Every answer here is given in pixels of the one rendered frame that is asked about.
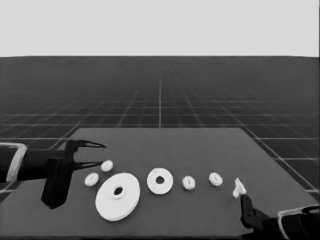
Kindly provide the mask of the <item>small white T-shaped piece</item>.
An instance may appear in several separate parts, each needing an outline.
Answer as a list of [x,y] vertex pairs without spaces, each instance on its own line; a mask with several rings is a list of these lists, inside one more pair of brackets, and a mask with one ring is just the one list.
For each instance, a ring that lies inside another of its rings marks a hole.
[[238,198],[240,195],[246,194],[247,191],[244,187],[244,184],[240,181],[239,178],[235,179],[235,188],[233,190],[233,197]]

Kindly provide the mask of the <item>large thick white disc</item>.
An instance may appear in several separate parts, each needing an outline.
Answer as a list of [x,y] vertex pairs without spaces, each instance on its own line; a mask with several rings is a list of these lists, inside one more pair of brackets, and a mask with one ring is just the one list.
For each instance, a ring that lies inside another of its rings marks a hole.
[[95,207],[103,219],[119,221],[132,213],[139,202],[140,195],[140,184],[133,174],[115,174],[99,188]]

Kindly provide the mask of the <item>white round carrier with pins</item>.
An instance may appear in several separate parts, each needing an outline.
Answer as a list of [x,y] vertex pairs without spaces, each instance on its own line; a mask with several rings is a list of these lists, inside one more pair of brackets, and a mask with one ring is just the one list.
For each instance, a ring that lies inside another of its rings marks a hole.
[[147,186],[154,194],[167,194],[173,187],[173,176],[165,168],[154,168],[147,176]]

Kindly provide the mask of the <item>small white toothed gear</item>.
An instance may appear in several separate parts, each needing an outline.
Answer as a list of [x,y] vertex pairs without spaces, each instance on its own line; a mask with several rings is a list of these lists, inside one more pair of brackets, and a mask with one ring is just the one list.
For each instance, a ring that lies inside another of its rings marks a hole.
[[99,175],[97,173],[90,173],[85,178],[85,185],[88,187],[92,187],[96,185],[99,181]]
[[106,160],[101,164],[101,170],[103,172],[109,172],[113,169],[113,161],[112,160]]
[[186,190],[193,190],[196,186],[195,179],[192,176],[185,176],[182,180],[182,185]]
[[209,174],[209,181],[213,186],[219,187],[223,183],[223,179],[220,174],[216,172],[211,172]]

